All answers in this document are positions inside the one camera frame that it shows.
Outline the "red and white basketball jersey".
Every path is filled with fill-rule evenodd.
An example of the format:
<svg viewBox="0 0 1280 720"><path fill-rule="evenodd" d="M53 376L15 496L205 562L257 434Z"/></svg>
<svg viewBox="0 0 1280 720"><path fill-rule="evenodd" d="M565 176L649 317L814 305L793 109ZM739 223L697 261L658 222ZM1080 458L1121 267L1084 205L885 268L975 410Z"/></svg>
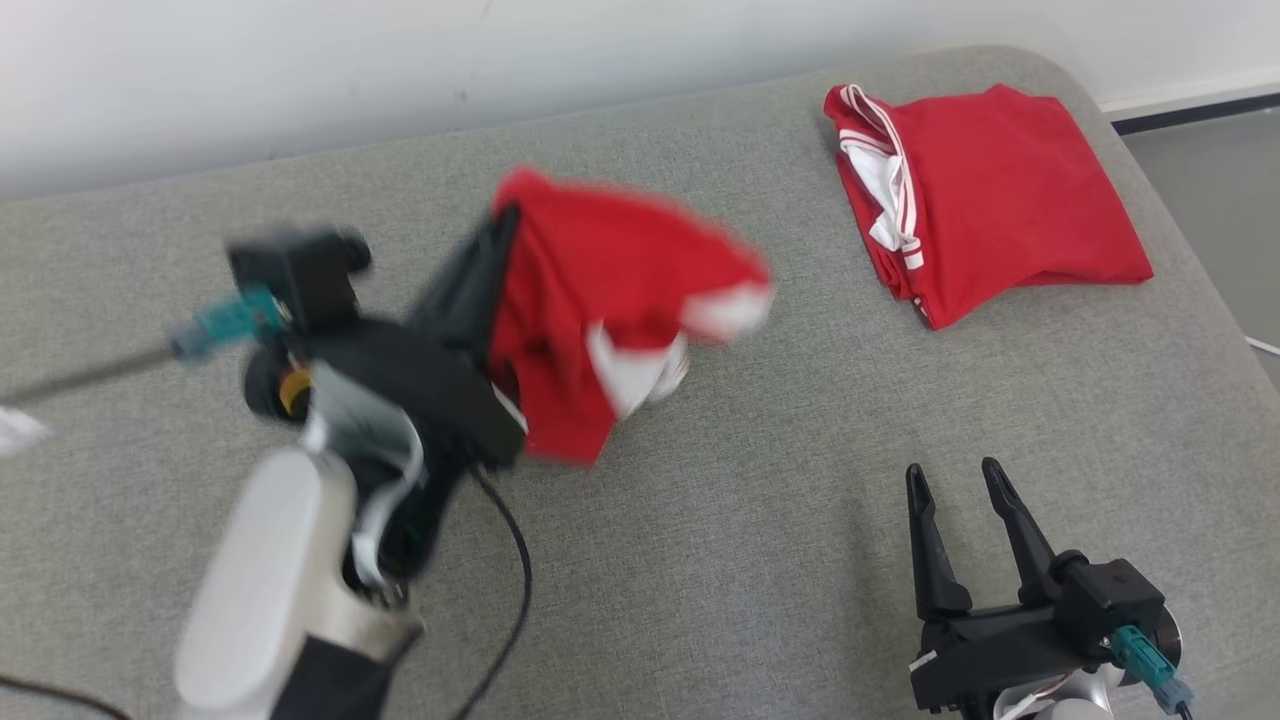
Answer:
<svg viewBox="0 0 1280 720"><path fill-rule="evenodd" d="M1153 277L1114 183L1056 97L996 85L892 105L840 85L824 113L877 275L932 331L1016 287Z"/></svg>

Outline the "white baseboard strip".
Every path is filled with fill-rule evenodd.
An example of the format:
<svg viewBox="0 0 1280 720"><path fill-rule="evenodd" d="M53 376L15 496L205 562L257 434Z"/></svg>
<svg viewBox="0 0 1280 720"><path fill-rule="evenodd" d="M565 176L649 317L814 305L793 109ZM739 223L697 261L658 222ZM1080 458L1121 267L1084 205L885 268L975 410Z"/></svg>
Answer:
<svg viewBox="0 0 1280 720"><path fill-rule="evenodd" d="M1280 68L1097 105L1120 136L1239 117L1280 108Z"/></svg>

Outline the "red shorts with white stripe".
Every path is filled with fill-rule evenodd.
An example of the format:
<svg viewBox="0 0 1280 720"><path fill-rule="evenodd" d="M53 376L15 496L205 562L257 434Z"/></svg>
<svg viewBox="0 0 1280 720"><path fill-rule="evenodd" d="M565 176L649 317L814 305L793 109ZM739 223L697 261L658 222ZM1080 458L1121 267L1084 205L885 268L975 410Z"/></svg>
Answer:
<svg viewBox="0 0 1280 720"><path fill-rule="evenodd" d="M678 388L691 341L726 345L769 315L765 259L668 199L520 169L495 208L520 218L486 368L535 456L594 464L620 421Z"/></svg>

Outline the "grey fabric sofa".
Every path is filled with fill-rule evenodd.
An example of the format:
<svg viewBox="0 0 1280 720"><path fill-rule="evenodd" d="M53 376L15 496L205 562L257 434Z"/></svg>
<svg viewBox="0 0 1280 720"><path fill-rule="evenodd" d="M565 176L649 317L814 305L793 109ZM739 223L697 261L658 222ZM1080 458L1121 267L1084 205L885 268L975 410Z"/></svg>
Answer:
<svg viewBox="0 0 1280 720"><path fill-rule="evenodd" d="M934 333L879 283L822 111L1009 85L1075 117L1140 234L1137 287L1015 290ZM776 299L745 342L589 469L495 484L535 580L475 717L941 720L919 642L905 468L957 579L1018 574L980 460L1057 550L1125 557L1167 597L1196 720L1280 720L1280 393L1094 100L1061 65L978 46L764 85L0 204L0 393L159 340L230 287L223 241L335 223L374 250L358 296L399 314L515 167L681 200L758 246Z"/></svg>

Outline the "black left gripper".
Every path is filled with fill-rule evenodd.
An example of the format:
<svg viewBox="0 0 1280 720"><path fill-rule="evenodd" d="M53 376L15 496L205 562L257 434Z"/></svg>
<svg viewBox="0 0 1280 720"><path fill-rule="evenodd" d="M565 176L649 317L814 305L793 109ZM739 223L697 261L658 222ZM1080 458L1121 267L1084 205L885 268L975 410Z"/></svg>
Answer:
<svg viewBox="0 0 1280 720"><path fill-rule="evenodd" d="M492 343L520 222L517 205L480 220L426 283L404 325L358 318L298 337L314 378L303 447L375 457L406 473L444 456L492 468L515 462L526 439L521 413L448 346Z"/></svg>

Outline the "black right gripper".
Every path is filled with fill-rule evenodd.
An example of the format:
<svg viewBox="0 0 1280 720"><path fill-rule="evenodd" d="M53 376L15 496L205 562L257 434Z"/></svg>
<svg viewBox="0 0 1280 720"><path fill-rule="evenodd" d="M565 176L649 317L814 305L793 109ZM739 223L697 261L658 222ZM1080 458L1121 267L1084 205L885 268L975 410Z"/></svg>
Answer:
<svg viewBox="0 0 1280 720"><path fill-rule="evenodd" d="M920 648L909 670L915 706L929 714L1110 714L1124 671L1110 639L1101 660L1075 653L1053 625L1056 559L996 457L983 457L989 501L1020 578L1020 605L973 609L954 574L936 503L918 462L908 466L908 521Z"/></svg>

